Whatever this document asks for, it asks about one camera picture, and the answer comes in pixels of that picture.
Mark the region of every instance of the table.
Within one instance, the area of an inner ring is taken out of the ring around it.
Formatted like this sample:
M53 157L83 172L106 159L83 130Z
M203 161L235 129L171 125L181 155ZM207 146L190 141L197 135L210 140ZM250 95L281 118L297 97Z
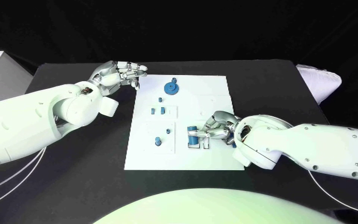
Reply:
M89 79L100 64L45 64L28 92ZM227 76L236 114L269 114L291 122L328 124L291 61L146 63L152 74ZM24 185L0 201L2 223L92 223L131 202L187 188L232 188L265 193L314 209L344 208L321 191L308 172L282 157L273 170L252 165L245 171L125 171L136 90L112 96L120 102L113 118L76 130L47 150ZM0 166L8 178L34 155ZM25 177L19 175L2 195ZM346 203L358 206L356 180L321 173L315 177Z

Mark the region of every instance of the black tabletop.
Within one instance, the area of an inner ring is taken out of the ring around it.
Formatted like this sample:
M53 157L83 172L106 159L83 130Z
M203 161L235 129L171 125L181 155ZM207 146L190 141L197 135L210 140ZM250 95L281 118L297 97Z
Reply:
M99 65L43 65L28 92L86 81ZM227 76L240 117L269 114L294 125L328 124L289 61L161 62L146 66L151 74ZM100 114L89 126L48 147L34 174L0 201L2 223L92 223L131 202L187 188L242 189L317 210L344 208L284 156L273 170L252 165L245 171L125 171L136 90L125 86L112 98L120 103L115 117ZM0 165L2 177L8 178L32 157ZM2 185L2 195L25 175ZM357 181L321 173L315 177L334 196L357 207Z

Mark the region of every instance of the robotic hand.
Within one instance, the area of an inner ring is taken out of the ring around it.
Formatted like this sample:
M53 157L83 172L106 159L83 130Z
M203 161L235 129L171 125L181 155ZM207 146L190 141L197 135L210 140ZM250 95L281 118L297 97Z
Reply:
M89 125L99 113L113 117L119 102L107 96L122 85L139 90L146 70L144 65L109 61L89 81L0 101L0 164L34 154Z
M358 130L349 127L302 124L297 127L269 115L245 119L217 111L194 137L236 142L233 157L249 167L252 162L273 169L282 155L310 171L358 179Z

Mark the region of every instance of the white board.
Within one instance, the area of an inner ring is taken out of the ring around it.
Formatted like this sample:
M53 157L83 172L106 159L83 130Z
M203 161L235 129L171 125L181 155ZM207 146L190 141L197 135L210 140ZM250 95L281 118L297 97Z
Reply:
M165 93L165 84L172 78L178 80L180 92L171 96ZM188 148L188 126L201 129L217 110L235 113L227 77L149 75L141 78L125 169L245 170L233 158L235 148L223 140L211 140L210 149L204 149L203 143L200 149ZM157 137L161 137L161 146L155 144Z

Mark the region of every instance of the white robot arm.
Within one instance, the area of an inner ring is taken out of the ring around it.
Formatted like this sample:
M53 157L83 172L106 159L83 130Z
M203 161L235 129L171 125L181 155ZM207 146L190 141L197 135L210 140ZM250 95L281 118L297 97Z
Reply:
M109 61L90 80L0 101L0 164L34 154L71 131L89 125L99 113L113 117L119 102L107 96L122 85L139 90L148 67Z
M223 139L227 145L236 142L233 156L246 167L253 162L272 170L285 155L310 171L358 179L358 129L317 124L294 127L269 115L240 119L217 111L204 129L188 135Z

